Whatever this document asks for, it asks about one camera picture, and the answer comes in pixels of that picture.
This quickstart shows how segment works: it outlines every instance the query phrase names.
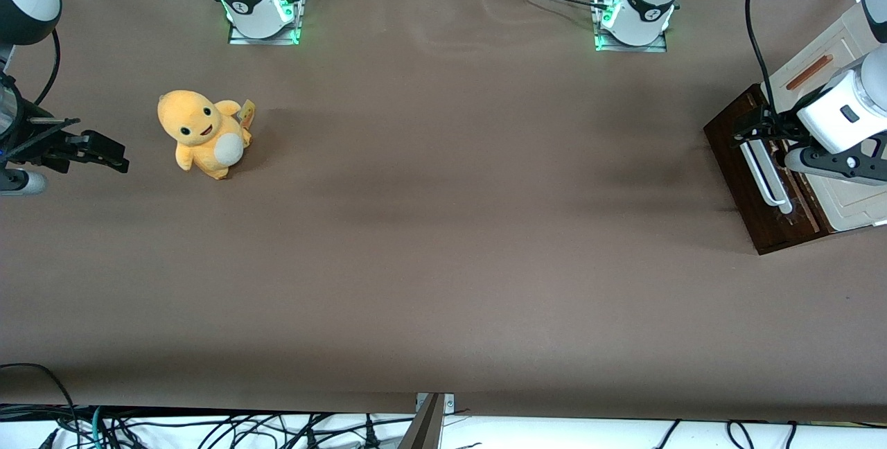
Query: metal bracket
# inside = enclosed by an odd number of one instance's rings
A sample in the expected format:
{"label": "metal bracket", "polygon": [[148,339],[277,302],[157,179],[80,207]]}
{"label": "metal bracket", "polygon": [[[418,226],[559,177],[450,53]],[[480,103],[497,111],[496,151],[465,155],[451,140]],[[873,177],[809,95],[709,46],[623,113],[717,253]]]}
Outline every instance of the metal bracket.
{"label": "metal bracket", "polygon": [[452,394],[419,394],[416,417],[400,441],[397,449],[438,449],[444,428],[444,410],[456,407]]}
{"label": "metal bracket", "polygon": [[[453,414],[456,412],[456,395],[455,394],[442,394],[443,395],[443,413],[444,414]],[[425,402],[425,399],[428,398],[428,394],[416,394],[416,412],[419,412],[419,409],[422,408],[422,403]]]}

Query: white floor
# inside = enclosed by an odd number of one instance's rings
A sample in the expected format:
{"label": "white floor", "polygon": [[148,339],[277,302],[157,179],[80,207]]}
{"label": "white floor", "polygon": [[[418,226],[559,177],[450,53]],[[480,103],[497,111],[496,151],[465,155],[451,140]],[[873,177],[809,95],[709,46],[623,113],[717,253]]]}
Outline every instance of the white floor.
{"label": "white floor", "polygon": [[[400,418],[402,414],[374,414],[375,421]],[[286,427],[297,431],[308,420],[307,415],[285,416]],[[336,414],[319,424],[317,430],[339,430],[359,427],[364,424],[363,414]],[[151,418],[137,421],[153,423],[194,423],[194,421],[221,421],[224,417],[200,418]],[[480,443],[478,449],[652,449],[659,445],[671,421],[636,420],[579,420],[546,418],[506,418],[488,416],[448,416],[441,438],[441,449],[464,449]],[[279,422],[272,420],[272,426]],[[212,430],[213,426],[186,428],[135,427],[133,431],[148,449],[194,449]],[[241,430],[249,430],[246,425]],[[408,423],[379,425],[375,432],[380,440],[402,436]],[[746,423],[757,449],[783,449],[789,435],[789,426],[780,424]],[[51,421],[19,421],[0,423],[0,449],[33,449],[40,446],[48,433],[56,429]],[[84,431],[90,431],[86,424]],[[276,436],[272,440],[266,436],[250,435],[238,443],[238,449],[273,449],[275,442],[284,442],[282,434],[261,427],[262,433]],[[735,436],[744,443],[741,432],[735,429]],[[230,446],[232,434],[219,440],[214,449]],[[335,437],[323,443],[324,448],[348,448],[359,446],[361,437],[354,434]],[[53,445],[55,449],[73,446],[76,437],[73,433],[60,430]],[[302,440],[295,449],[305,449]],[[83,440],[83,447],[92,449],[92,442]],[[731,449],[734,447],[726,436],[725,423],[702,423],[682,421],[671,436],[665,449]],[[850,427],[798,426],[791,449],[884,449],[887,447],[887,430]]]}

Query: yellow plush toy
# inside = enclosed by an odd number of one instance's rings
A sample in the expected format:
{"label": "yellow plush toy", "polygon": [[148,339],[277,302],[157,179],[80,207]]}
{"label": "yellow plush toy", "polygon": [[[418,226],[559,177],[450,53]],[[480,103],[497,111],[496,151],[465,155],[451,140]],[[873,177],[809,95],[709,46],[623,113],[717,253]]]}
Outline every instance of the yellow plush toy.
{"label": "yellow plush toy", "polygon": [[242,108],[234,101],[214,105],[191,90],[173,90],[157,104],[161,125],[178,142],[178,166],[188,171],[196,163],[213,179],[224,179],[228,167],[240,161],[253,140],[249,127],[255,114],[256,106],[248,99]]}

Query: metal frame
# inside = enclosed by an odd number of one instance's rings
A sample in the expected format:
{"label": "metal frame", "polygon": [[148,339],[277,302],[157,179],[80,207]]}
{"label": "metal frame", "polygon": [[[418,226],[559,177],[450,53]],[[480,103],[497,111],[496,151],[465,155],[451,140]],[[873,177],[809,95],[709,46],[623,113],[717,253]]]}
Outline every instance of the metal frame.
{"label": "metal frame", "polygon": [[444,412],[448,407],[447,395],[452,394],[425,394],[425,398],[417,401],[421,402],[419,412],[406,429],[397,449],[438,449],[444,428]]}

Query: white plush belly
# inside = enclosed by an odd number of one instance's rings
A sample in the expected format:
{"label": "white plush belly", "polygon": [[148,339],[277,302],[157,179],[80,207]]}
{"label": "white plush belly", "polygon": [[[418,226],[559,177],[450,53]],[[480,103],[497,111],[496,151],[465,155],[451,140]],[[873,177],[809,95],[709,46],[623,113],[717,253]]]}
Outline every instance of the white plush belly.
{"label": "white plush belly", "polygon": [[216,161],[222,165],[234,165],[243,156],[243,139],[237,134],[221,134],[216,141],[213,155],[216,156]]}

